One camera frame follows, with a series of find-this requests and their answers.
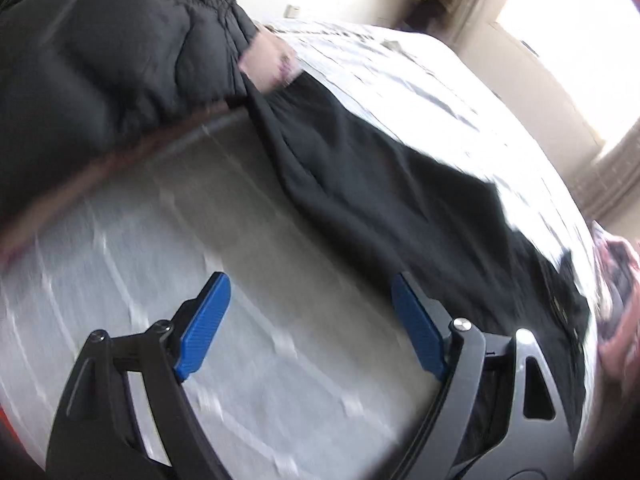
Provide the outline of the long black quilted coat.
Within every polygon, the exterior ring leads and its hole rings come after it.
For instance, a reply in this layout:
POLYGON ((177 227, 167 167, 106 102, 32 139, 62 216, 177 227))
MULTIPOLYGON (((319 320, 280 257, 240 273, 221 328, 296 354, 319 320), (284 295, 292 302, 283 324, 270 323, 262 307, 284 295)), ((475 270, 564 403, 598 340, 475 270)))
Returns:
POLYGON ((409 272, 484 332, 530 330, 578 434, 589 307, 570 252, 549 261, 508 226, 495 185, 393 140, 313 76, 248 86, 244 103, 285 195, 343 259, 384 292, 409 272))

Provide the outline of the folded pink grey duvet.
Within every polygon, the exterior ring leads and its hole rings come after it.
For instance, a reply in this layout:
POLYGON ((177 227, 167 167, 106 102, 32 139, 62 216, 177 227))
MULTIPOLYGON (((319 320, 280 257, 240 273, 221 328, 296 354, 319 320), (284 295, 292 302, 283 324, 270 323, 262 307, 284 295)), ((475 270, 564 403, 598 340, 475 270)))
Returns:
POLYGON ((598 351, 604 374, 623 392, 639 379, 639 252, 637 246, 591 223, 599 299, 598 351))

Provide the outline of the right grey curtain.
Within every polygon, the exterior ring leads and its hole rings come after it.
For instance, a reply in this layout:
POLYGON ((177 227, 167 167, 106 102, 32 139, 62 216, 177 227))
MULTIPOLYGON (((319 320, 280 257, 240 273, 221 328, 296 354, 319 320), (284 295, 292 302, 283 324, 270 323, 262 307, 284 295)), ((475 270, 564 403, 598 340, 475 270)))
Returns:
POLYGON ((582 215, 603 221, 639 193, 639 122, 610 150, 570 180, 570 194, 582 215))

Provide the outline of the bright bedroom window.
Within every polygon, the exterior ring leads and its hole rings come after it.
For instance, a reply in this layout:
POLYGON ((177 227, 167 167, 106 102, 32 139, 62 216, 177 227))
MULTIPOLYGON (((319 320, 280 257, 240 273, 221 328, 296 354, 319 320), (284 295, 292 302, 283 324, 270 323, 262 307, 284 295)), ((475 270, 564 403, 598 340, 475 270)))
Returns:
POLYGON ((611 148, 639 119, 639 10, 632 0, 506 0, 497 24, 535 53, 611 148))

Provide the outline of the grey quilted bedspread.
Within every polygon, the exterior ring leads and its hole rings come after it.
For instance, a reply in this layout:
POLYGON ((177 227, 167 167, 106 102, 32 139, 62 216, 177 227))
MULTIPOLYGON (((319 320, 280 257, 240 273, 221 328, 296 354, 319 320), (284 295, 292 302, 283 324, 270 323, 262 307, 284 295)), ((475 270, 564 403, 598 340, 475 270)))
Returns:
MULTIPOLYGON (((596 296, 592 241, 563 180, 510 110, 424 35, 299 20, 277 33, 355 114, 494 182, 512 228, 573 257, 596 296)), ((169 318, 209 275, 230 307, 184 385, 237 479, 373 479, 436 392, 388 299, 282 194, 247 114, 198 127, 73 202, 1 273, 1 404, 42 462, 87 336, 169 318)))

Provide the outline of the black puffer jacket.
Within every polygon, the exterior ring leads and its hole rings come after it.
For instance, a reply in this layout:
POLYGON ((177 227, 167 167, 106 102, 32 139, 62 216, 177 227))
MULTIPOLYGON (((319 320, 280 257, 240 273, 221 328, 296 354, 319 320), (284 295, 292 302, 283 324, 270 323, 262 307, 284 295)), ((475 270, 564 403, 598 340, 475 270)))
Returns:
POLYGON ((256 32, 236 0, 6 0, 2 220, 93 159, 243 94, 256 32))

